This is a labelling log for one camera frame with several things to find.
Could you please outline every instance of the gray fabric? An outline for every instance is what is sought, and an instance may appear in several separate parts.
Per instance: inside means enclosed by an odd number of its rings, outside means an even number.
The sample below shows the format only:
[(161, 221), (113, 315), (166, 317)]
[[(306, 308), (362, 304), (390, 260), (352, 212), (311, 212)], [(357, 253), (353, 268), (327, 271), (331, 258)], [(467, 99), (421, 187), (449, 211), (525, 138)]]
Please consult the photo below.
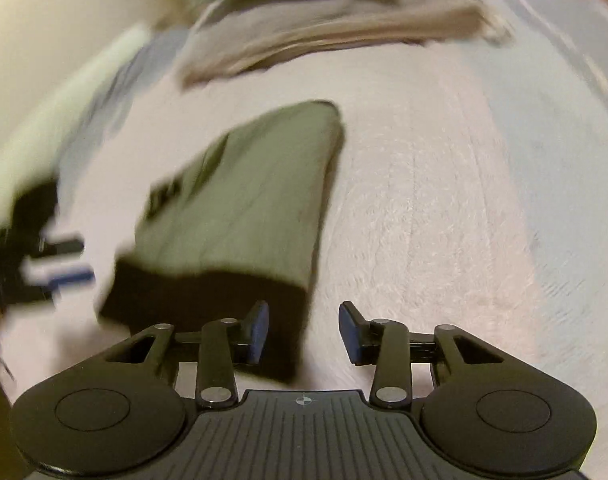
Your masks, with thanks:
[(124, 124), (133, 98), (159, 80), (187, 36), (188, 31), (183, 28), (159, 34), (97, 93), (59, 156), (60, 209), (66, 210), (70, 205), (79, 178), (103, 140)]
[(308, 288), (341, 135), (332, 104), (305, 102), (220, 137), (153, 195), (127, 261), (171, 276), (226, 270)]
[[(545, 36), (510, 19), (514, 45), (460, 50), (504, 135), (532, 233), (544, 294), (536, 365), (578, 388), (600, 418), (608, 413), (608, 110)], [(608, 456), (608, 418), (598, 439)]]
[(587, 59), (608, 80), (608, 19), (598, 10), (601, 6), (608, 12), (607, 4), (597, 0), (525, 1), (530, 9), (520, 0), (503, 0), (524, 23), (546, 36), (608, 108), (608, 92)]

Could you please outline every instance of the black object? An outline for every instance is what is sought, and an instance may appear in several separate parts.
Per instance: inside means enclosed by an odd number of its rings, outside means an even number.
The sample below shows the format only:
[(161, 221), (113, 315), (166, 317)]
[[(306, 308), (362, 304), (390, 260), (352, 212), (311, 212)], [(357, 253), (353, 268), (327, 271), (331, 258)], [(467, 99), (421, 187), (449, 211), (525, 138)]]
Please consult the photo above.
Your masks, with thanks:
[(78, 254), (84, 250), (80, 238), (49, 243), (39, 234), (15, 229), (0, 229), (0, 308), (12, 304), (50, 301), (60, 286), (87, 282), (94, 278), (93, 271), (84, 267), (75, 272), (56, 276), (44, 284), (30, 284), (24, 280), (21, 266), (25, 258), (47, 258), (62, 254)]
[[(359, 391), (250, 391), (233, 363), (258, 361), (268, 306), (202, 332), (158, 324), (28, 390), (11, 424), (40, 476), (133, 479), (584, 478), (596, 421), (572, 388), (451, 325), (433, 335), (367, 322), (350, 302), (339, 326), (350, 361), (376, 364)], [(170, 387), (198, 361), (195, 400)], [(435, 389), (412, 399), (411, 362)]]
[(41, 231), (57, 207), (57, 180), (34, 186), (14, 203), (11, 225), (0, 229), (0, 309), (12, 304), (50, 301), (60, 286), (88, 282), (94, 278), (89, 267), (55, 276), (47, 283), (26, 283), (21, 272), (26, 258), (49, 258), (79, 254), (84, 242), (79, 237), (50, 243)]
[(132, 335), (158, 322), (170, 323), (178, 332), (196, 332), (224, 313), (242, 319), (249, 305), (266, 301), (271, 305), (271, 331), (262, 360), (239, 367), (289, 383), (300, 361), (307, 298), (305, 287), (277, 278), (228, 270), (167, 276), (122, 257), (115, 263), (113, 286), (98, 314), (128, 326)]

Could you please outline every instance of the circular joint cap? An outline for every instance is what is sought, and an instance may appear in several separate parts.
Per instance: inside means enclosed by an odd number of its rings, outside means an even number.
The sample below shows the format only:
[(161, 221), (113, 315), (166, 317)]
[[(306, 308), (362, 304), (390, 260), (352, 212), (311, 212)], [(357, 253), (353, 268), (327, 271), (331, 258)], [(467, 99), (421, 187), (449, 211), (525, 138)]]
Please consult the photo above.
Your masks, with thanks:
[(537, 476), (578, 465), (596, 431), (588, 401), (536, 370), (492, 366), (473, 366), (428, 395), (420, 422), (429, 439), (453, 462), (486, 474)]
[(382, 402), (401, 402), (406, 399), (406, 392), (397, 386), (384, 386), (376, 391), (375, 396)]
[(206, 402), (225, 402), (233, 396), (233, 393), (228, 388), (222, 386), (211, 386), (200, 392), (200, 397)]
[(116, 364), (90, 365), (37, 384), (17, 399), (10, 418), (17, 447), (39, 469), (108, 476), (167, 449), (186, 412), (158, 378)]

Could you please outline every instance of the fabric fold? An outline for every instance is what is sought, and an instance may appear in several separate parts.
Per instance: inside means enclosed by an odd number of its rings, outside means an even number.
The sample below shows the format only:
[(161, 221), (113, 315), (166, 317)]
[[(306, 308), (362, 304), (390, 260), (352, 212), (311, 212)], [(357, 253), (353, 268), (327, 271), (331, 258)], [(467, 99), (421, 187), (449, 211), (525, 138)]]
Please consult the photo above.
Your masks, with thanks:
[(482, 0), (221, 0), (193, 27), (179, 75), (190, 85), (320, 50), (505, 34)]
[(337, 109), (305, 102), (220, 137), (151, 193), (135, 248), (121, 257), (100, 315), (138, 332), (200, 330), (258, 300), (270, 330), (255, 373), (295, 374), (326, 170), (342, 139)]

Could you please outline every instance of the white wall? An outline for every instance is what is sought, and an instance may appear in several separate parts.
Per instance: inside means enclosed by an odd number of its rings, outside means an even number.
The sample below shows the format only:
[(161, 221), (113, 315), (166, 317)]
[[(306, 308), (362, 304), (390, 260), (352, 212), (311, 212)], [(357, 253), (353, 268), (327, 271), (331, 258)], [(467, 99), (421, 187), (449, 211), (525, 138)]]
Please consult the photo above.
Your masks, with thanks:
[(40, 99), (137, 22), (177, 0), (0, 0), (0, 147)]

